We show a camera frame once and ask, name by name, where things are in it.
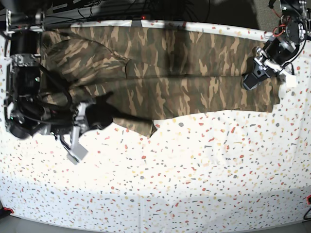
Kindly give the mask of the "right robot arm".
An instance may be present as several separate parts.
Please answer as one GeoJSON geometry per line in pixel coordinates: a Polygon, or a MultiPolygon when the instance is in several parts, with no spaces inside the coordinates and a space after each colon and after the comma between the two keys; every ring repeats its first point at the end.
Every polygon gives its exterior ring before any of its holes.
{"type": "Polygon", "coordinates": [[[88,151],[79,143],[84,133],[105,128],[112,123],[107,106],[108,94],[74,104],[59,78],[41,64],[41,34],[44,32],[45,0],[3,0],[6,31],[1,36],[11,44],[7,76],[4,118],[6,130],[18,139],[36,133],[52,134],[67,151],[68,159],[77,164],[88,151]],[[39,95],[41,75],[65,95],[63,105],[49,104],[39,95]]]}

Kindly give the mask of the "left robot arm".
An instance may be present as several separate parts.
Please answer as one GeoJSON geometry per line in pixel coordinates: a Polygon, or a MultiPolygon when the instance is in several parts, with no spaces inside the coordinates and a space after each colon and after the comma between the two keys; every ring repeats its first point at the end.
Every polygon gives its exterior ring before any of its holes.
{"type": "Polygon", "coordinates": [[[262,48],[257,47],[253,69],[244,75],[242,86],[246,90],[278,75],[284,76],[288,88],[296,87],[294,68],[287,71],[286,67],[293,64],[311,39],[311,10],[305,0],[281,0],[280,8],[280,25],[262,48]]]}

